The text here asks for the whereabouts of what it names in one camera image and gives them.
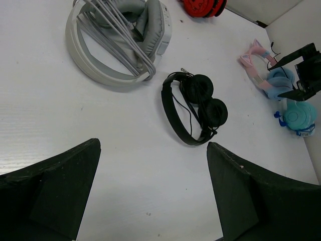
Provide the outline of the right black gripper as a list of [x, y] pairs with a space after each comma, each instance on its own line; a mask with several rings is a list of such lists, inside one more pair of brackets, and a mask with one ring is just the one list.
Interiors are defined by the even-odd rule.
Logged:
[[281, 58], [276, 64], [272, 64], [268, 70], [282, 67], [298, 58], [303, 61], [295, 65], [298, 75], [298, 89], [279, 94], [280, 98], [295, 101], [306, 101], [320, 91], [320, 54], [316, 54], [314, 43], [307, 44], [302, 48]]

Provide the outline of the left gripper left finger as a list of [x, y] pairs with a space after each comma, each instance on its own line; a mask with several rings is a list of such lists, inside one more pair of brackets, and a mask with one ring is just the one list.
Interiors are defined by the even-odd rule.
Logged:
[[76, 240], [101, 154], [97, 138], [1, 175], [1, 240]]

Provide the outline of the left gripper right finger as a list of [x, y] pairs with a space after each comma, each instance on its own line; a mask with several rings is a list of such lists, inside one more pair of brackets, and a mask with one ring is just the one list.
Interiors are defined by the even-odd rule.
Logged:
[[214, 142], [207, 161], [222, 240], [320, 240], [320, 186], [269, 171]]

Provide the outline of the pink blue cat-ear headphones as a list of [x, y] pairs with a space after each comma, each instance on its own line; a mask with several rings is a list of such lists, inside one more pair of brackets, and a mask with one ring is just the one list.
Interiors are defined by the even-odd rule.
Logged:
[[267, 77], [263, 79], [253, 63], [252, 56], [254, 55], [268, 60], [271, 66], [277, 64], [270, 52], [255, 39], [249, 50], [239, 57], [239, 61], [246, 73], [254, 80], [256, 87], [262, 90], [269, 99], [283, 100], [280, 95], [293, 90], [294, 73], [287, 68], [278, 67], [270, 70]]

